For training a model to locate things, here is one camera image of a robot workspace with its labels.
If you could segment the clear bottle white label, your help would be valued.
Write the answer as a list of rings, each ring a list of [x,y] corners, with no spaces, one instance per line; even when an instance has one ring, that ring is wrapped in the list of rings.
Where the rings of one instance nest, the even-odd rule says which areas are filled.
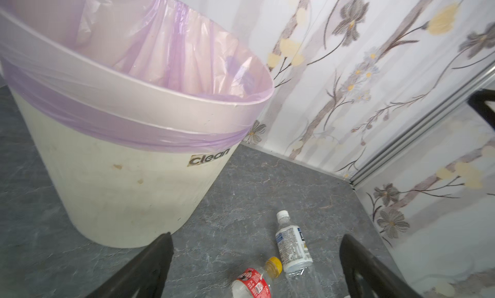
[[[288,211],[277,213],[275,239],[288,285],[294,297],[323,297],[313,258],[299,226],[293,224]]]

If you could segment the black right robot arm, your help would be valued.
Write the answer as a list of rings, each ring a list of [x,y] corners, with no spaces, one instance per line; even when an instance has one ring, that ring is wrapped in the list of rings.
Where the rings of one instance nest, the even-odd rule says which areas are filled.
[[[487,103],[494,102],[494,91],[489,89],[480,89],[472,94],[467,103],[468,105],[486,122],[492,129],[495,129],[494,109]]]

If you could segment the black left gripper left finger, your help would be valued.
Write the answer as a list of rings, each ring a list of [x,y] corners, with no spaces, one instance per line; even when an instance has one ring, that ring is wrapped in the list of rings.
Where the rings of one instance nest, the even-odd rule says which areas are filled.
[[[161,234],[88,297],[160,298],[173,255],[171,234]]]

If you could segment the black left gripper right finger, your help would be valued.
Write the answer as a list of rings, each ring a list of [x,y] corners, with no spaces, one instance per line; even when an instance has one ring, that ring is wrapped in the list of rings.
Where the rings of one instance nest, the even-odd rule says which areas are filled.
[[[351,297],[420,297],[350,234],[342,238],[339,258]]]

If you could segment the small bottle yellow cap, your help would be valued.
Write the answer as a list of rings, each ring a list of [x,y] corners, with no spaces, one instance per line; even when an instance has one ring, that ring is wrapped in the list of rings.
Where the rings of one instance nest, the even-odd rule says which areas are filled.
[[[264,266],[246,268],[231,284],[227,297],[273,298],[273,283],[282,273],[282,262],[269,258]]]

